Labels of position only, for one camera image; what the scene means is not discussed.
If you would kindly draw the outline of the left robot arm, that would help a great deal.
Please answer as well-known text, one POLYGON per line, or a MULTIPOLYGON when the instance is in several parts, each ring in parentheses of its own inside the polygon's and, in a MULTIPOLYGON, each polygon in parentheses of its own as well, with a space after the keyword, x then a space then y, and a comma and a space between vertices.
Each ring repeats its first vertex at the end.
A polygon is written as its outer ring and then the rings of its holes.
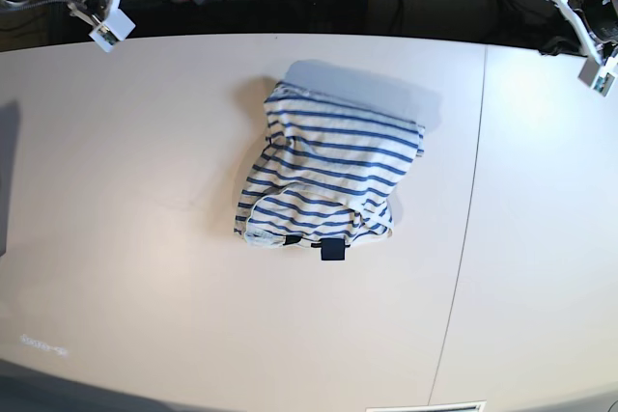
POLYGON ((544 55, 572 54, 601 64, 617 54, 617 0, 544 0, 555 13, 538 45, 544 55))

